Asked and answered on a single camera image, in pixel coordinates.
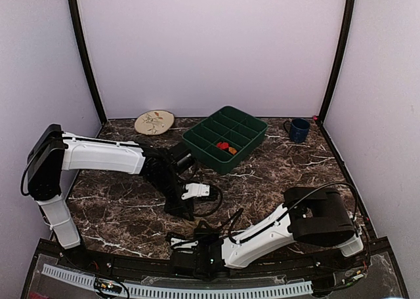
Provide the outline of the dark blue mug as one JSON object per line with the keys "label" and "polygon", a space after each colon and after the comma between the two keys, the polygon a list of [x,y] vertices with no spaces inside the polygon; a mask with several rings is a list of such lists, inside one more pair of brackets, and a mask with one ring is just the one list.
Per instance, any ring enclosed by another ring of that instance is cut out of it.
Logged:
{"label": "dark blue mug", "polygon": [[296,118],[291,121],[285,121],[283,123],[283,129],[286,131],[292,142],[302,144],[308,136],[310,123],[306,119]]}

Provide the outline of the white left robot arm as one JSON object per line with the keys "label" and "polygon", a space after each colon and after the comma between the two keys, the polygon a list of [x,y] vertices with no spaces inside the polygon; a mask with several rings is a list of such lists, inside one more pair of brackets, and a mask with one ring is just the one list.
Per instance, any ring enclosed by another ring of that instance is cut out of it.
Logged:
{"label": "white left robot arm", "polygon": [[82,247],[83,238],[62,193],[63,172],[87,170],[140,176],[162,194],[165,213],[194,220],[199,216],[195,199],[222,203],[218,187],[181,177],[195,164],[192,152],[183,142],[156,148],[147,143],[79,136],[51,124],[27,157],[20,193],[38,204],[58,244],[67,250],[68,261],[78,270],[86,270],[93,264],[93,257]]}

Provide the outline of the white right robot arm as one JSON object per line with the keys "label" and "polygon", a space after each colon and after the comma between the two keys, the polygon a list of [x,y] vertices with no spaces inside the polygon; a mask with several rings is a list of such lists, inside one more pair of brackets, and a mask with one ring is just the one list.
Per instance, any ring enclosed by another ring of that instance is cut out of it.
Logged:
{"label": "white right robot arm", "polygon": [[[172,236],[170,272],[212,281],[293,243],[339,249],[335,263],[342,269],[350,268],[364,246],[356,215],[348,214],[336,186],[333,182],[318,188],[289,188],[280,206],[237,235],[233,227],[242,210],[220,228],[201,221],[190,240]],[[221,236],[221,228],[227,229],[226,237]]]}

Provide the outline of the red yellow argyle sock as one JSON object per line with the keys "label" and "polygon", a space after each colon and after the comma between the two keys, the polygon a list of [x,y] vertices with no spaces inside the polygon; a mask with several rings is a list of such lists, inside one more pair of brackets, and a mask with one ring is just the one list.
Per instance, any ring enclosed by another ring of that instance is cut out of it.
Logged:
{"label": "red yellow argyle sock", "polygon": [[237,149],[231,146],[228,142],[218,142],[216,147],[222,151],[228,152],[231,155],[235,155],[238,152]]}

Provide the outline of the green divided organizer tray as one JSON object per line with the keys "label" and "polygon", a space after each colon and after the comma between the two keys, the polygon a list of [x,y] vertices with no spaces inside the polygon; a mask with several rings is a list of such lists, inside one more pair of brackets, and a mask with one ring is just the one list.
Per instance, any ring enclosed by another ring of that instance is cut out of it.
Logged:
{"label": "green divided organizer tray", "polygon": [[[183,142],[198,161],[224,175],[236,168],[263,142],[268,124],[233,106],[224,106],[183,133]],[[231,155],[216,147],[228,142],[237,149]]]}

